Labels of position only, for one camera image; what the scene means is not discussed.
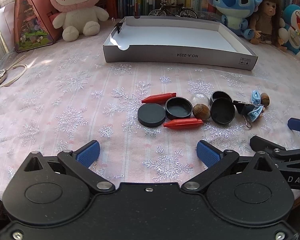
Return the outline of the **red crayon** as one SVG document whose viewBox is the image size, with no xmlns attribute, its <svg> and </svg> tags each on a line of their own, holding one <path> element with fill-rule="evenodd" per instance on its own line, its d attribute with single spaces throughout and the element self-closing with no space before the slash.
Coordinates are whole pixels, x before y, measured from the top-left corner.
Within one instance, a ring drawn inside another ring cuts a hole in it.
<svg viewBox="0 0 300 240">
<path fill-rule="evenodd" d="M 168 99 L 176 97 L 176 93 L 164 93 L 164 94 L 155 94 L 150 95 L 144 99 L 141 100 L 142 103 L 157 103 L 157 104 L 163 104 Z"/>
<path fill-rule="evenodd" d="M 165 128 L 182 130 L 197 128 L 203 125 L 203 120 L 196 118 L 174 119 L 163 124 Z"/>
</svg>

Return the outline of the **pink hooded bunny plush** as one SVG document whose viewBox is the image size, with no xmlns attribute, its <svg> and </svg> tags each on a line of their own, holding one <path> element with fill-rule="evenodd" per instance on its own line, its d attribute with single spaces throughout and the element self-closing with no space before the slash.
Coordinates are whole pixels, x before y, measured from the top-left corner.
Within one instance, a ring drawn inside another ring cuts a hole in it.
<svg viewBox="0 0 300 240">
<path fill-rule="evenodd" d="M 59 14 L 52 21 L 54 28 L 63 29 L 62 38 L 66 42 L 78 39 L 79 35 L 94 36 L 100 32 L 99 21 L 106 21 L 109 14 L 97 7 L 99 0 L 50 0 Z"/>
</svg>

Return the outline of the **pink snowflake tablecloth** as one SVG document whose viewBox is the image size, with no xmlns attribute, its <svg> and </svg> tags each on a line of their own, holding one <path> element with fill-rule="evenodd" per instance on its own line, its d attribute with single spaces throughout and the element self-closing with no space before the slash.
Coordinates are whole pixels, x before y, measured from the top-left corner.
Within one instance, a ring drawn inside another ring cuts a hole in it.
<svg viewBox="0 0 300 240">
<path fill-rule="evenodd" d="M 253 155 L 249 139 L 258 135 L 287 149 L 300 148 L 300 133 L 287 121 L 300 118 L 300 61 L 266 45 L 253 47 L 252 71 L 174 63 L 106 63 L 102 45 L 113 25 L 104 22 L 93 37 L 29 51 L 28 69 L 17 68 L 0 88 L 0 198 L 31 151 L 56 155 L 91 140 L 101 146 L 91 169 L 121 182 L 183 183 L 205 169 L 196 144 L 204 139 L 224 150 Z M 175 92 L 193 100 L 217 90 L 249 101 L 253 90 L 267 93 L 270 105 L 247 129 L 237 115 L 228 126 L 208 121 L 174 131 L 139 124 L 137 111 L 147 96 Z"/>
</svg>

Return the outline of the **blue Doraemon plush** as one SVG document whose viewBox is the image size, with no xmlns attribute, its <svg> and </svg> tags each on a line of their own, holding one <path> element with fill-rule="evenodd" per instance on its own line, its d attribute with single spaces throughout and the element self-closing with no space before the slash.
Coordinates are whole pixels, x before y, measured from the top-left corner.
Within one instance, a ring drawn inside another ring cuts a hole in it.
<svg viewBox="0 0 300 240">
<path fill-rule="evenodd" d="M 280 18 L 279 38 L 283 46 L 300 59 L 300 7 L 290 4 Z"/>
</svg>

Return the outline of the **blue Stitch plush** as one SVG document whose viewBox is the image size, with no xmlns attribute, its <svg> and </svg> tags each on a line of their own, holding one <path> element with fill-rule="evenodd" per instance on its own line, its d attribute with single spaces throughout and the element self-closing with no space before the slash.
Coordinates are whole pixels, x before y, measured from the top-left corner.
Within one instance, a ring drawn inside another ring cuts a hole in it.
<svg viewBox="0 0 300 240">
<path fill-rule="evenodd" d="M 263 0 L 207 0 L 210 5 L 222 13 L 221 23 L 238 36 L 247 40 L 255 37 L 255 31 L 249 28 L 247 18 L 258 11 Z"/>
</svg>

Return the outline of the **small black round cap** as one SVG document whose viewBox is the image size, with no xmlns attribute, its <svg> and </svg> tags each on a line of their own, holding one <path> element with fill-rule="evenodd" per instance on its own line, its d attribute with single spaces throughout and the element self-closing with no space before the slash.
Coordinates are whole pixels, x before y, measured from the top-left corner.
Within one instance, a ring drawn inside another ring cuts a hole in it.
<svg viewBox="0 0 300 240">
<path fill-rule="evenodd" d="M 211 94 L 209 103 L 212 104 L 215 100 L 220 99 L 220 98 L 227 99 L 230 102 L 232 102 L 232 98 L 230 97 L 229 94 L 227 94 L 224 91 L 217 90 Z"/>
</svg>

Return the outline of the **brown acorn nut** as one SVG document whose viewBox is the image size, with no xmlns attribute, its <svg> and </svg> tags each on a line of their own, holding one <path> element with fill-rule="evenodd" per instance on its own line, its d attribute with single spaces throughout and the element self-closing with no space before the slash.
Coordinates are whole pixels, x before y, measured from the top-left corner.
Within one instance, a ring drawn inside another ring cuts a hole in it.
<svg viewBox="0 0 300 240">
<path fill-rule="evenodd" d="M 268 94 L 267 94 L 267 93 L 262 93 L 262 94 L 260 95 L 260 98 L 261 98 L 261 104 L 262 104 L 265 108 L 267 108 L 267 107 L 270 105 L 270 98 L 269 98 Z"/>
</svg>

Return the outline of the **brown walnut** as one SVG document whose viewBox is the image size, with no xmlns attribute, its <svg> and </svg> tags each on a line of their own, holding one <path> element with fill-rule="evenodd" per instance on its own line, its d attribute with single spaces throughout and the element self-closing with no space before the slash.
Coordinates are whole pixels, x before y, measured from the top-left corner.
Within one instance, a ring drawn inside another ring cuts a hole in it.
<svg viewBox="0 0 300 240">
<path fill-rule="evenodd" d="M 193 107 L 193 115 L 202 121 L 208 120 L 211 116 L 209 107 L 202 103 L 198 103 Z"/>
</svg>

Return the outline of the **black round disc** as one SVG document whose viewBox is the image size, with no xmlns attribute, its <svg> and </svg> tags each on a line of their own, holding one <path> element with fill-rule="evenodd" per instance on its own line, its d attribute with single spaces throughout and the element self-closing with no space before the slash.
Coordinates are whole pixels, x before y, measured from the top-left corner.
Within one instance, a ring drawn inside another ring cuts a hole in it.
<svg viewBox="0 0 300 240">
<path fill-rule="evenodd" d="M 154 128 L 164 123 L 166 112 L 164 107 L 157 103 L 146 103 L 138 109 L 137 117 L 143 126 Z"/>
</svg>

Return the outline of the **black miniature bicycle model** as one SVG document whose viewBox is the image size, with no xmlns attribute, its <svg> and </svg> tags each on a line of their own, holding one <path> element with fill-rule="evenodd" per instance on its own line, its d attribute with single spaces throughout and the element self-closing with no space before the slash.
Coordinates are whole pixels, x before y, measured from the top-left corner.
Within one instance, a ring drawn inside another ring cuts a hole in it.
<svg viewBox="0 0 300 240">
<path fill-rule="evenodd" d="M 173 16 L 184 18 L 198 18 L 198 14 L 191 7 L 185 7 L 183 3 L 168 3 L 165 0 L 160 1 L 160 8 L 153 9 L 149 16 Z"/>
</svg>

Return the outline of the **pink triangular house box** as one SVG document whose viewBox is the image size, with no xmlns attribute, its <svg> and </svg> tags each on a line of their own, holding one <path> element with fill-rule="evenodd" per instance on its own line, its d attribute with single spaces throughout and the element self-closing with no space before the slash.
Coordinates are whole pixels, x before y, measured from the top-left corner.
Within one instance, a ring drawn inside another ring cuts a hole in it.
<svg viewBox="0 0 300 240">
<path fill-rule="evenodd" d="M 15 0 L 15 51 L 21 53 L 54 44 L 62 34 L 61 28 L 52 25 L 52 17 L 56 14 L 50 0 Z"/>
</svg>

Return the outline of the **light blue hair clip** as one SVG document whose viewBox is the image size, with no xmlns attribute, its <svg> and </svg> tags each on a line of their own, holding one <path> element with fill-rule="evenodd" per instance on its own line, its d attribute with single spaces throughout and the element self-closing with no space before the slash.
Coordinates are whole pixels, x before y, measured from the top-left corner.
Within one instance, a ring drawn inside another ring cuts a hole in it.
<svg viewBox="0 0 300 240">
<path fill-rule="evenodd" d="M 255 122 L 259 116 L 263 113 L 263 106 L 255 106 L 252 111 L 248 113 L 248 119 L 250 122 Z"/>
<path fill-rule="evenodd" d="M 259 105 L 261 103 L 261 94 L 258 90 L 253 90 L 251 94 L 251 103 Z"/>
</svg>

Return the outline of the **large black round lid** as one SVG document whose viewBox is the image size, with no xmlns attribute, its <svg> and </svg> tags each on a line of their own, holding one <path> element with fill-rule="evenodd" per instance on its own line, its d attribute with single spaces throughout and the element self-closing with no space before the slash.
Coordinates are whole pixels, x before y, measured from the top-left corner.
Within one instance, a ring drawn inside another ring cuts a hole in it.
<svg viewBox="0 0 300 240">
<path fill-rule="evenodd" d="M 226 98 L 218 98 L 212 103 L 210 114 L 215 123 L 227 125 L 232 122 L 235 117 L 234 104 Z"/>
</svg>

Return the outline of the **black binder clip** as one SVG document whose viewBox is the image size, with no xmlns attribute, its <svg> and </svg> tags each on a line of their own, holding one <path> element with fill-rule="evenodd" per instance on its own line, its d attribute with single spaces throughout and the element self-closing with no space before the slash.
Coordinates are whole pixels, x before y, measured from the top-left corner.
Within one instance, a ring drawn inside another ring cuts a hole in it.
<svg viewBox="0 0 300 240">
<path fill-rule="evenodd" d="M 123 24 L 126 22 L 126 18 L 123 18 L 120 22 L 116 22 L 115 18 L 111 18 L 111 21 L 114 25 L 114 29 L 117 31 L 119 34 L 120 31 L 122 30 Z"/>
<path fill-rule="evenodd" d="M 254 110 L 257 110 L 257 105 L 237 100 L 234 100 L 233 104 L 237 112 L 243 116 L 246 127 L 251 129 L 252 123 L 256 120 Z"/>
</svg>

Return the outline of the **brown haired baby doll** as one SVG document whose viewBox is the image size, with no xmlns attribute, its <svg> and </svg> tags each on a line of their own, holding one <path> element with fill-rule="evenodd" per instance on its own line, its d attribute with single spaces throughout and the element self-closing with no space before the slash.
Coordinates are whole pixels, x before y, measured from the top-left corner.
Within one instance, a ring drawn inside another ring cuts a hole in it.
<svg viewBox="0 0 300 240">
<path fill-rule="evenodd" d="M 249 28 L 254 31 L 250 43 L 272 44 L 286 51 L 283 40 L 279 38 L 280 14 L 280 0 L 262 0 L 257 12 L 249 17 Z"/>
</svg>

